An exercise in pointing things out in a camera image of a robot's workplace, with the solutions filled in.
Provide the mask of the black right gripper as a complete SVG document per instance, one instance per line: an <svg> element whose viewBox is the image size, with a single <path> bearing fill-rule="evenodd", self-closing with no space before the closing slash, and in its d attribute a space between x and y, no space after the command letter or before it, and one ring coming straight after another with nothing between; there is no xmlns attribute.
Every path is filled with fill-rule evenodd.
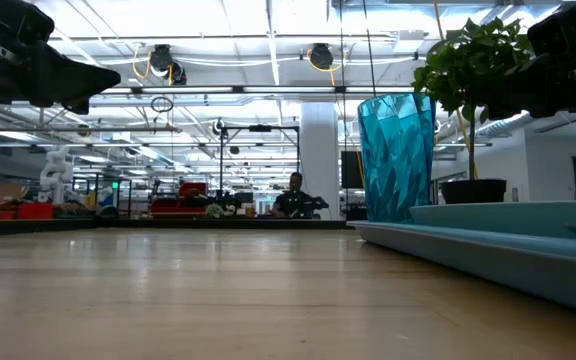
<svg viewBox="0 0 576 360"><path fill-rule="evenodd" d="M490 119L507 119L530 109L536 118L576 112L576 39L559 30L533 29L536 57L485 82Z"/></svg>

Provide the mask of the teal faceted cup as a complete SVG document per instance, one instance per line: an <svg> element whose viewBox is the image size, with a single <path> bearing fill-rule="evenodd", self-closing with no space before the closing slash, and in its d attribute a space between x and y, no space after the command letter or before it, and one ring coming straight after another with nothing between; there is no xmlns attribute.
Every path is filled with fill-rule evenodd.
<svg viewBox="0 0 576 360"><path fill-rule="evenodd" d="M367 217L408 223L430 203L436 105L419 93L373 97L358 106Z"/></svg>

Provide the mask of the blue plastic tray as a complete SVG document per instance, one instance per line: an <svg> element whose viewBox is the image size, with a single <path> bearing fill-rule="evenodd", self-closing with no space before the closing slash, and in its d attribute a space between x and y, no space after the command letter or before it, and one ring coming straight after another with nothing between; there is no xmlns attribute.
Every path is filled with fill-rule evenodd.
<svg viewBox="0 0 576 360"><path fill-rule="evenodd" d="M399 223L350 225L368 243L576 310L576 240Z"/></svg>

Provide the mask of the green leafy plant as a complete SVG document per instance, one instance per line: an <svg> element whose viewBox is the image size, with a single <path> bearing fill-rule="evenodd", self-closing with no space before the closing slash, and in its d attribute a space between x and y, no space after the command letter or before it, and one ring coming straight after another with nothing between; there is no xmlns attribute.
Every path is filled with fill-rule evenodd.
<svg viewBox="0 0 576 360"><path fill-rule="evenodd" d="M414 70L412 86L439 102L448 114L456 114L468 145L468 173L479 178L475 164L476 127L491 119L489 103L482 92L492 87L486 82L527 63L532 45L521 24L496 18L479 25L472 20L450 31L429 51L426 64Z"/></svg>

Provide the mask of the black plant pot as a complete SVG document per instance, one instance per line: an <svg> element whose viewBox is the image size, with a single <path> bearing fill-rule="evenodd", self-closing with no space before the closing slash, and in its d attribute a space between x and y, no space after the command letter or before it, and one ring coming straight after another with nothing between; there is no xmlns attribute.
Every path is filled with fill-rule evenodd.
<svg viewBox="0 0 576 360"><path fill-rule="evenodd" d="M501 179L459 180L442 183L446 204L503 202L507 181Z"/></svg>

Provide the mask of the cardboard box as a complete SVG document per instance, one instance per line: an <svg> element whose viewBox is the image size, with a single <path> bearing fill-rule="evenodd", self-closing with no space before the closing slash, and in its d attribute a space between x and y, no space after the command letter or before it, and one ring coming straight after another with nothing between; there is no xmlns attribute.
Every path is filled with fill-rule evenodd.
<svg viewBox="0 0 576 360"><path fill-rule="evenodd" d="M0 183L0 202L23 199L28 190L26 185Z"/></svg>

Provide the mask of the red tool cart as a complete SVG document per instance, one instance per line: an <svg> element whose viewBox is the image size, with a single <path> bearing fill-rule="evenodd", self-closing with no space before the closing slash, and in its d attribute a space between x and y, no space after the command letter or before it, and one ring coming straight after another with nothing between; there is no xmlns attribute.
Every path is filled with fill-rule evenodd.
<svg viewBox="0 0 576 360"><path fill-rule="evenodd" d="M196 219L206 214L210 203L206 183L183 183L176 193L155 194L149 212L155 219Z"/></svg>

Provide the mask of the black monitor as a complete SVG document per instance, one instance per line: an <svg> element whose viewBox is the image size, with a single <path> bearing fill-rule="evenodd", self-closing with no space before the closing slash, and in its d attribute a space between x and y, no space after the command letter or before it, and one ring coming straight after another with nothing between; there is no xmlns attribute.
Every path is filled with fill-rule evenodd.
<svg viewBox="0 0 576 360"><path fill-rule="evenodd" d="M344 189L362 189L363 164L359 151L341 152L341 181Z"/></svg>

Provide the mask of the white building column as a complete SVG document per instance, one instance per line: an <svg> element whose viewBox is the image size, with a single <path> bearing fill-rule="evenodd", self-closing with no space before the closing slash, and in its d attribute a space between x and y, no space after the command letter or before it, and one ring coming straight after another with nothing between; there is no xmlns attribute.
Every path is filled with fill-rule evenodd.
<svg viewBox="0 0 576 360"><path fill-rule="evenodd" d="M334 103L301 104L300 158L304 190L329 204L322 220L339 219L338 116Z"/></svg>

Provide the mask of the person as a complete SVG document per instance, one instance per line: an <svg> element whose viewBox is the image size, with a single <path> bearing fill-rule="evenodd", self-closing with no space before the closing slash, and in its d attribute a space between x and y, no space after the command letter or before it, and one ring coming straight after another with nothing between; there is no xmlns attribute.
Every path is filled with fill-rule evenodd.
<svg viewBox="0 0 576 360"><path fill-rule="evenodd" d="M290 176L289 188L279 195L270 210L276 218L304 218L312 219L313 210L305 205L312 197L301 190L303 176L294 172Z"/></svg>

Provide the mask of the black shelf frame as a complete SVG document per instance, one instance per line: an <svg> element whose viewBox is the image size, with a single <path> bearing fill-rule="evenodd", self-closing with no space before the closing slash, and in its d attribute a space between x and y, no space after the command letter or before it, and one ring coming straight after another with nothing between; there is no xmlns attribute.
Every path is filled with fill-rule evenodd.
<svg viewBox="0 0 576 360"><path fill-rule="evenodd" d="M76 199L88 210L99 211L113 206L120 216L130 216L133 209L133 181L101 173L77 174L70 185Z"/></svg>

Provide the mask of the black table edge rail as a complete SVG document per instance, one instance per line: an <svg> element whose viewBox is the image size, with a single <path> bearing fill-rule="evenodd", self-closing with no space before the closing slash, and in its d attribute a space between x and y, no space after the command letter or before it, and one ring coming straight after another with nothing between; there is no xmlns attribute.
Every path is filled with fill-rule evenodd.
<svg viewBox="0 0 576 360"><path fill-rule="evenodd" d="M98 228L117 229L215 229L215 230L349 230L345 221L282 219L54 219L0 220L0 235L77 231Z"/></svg>

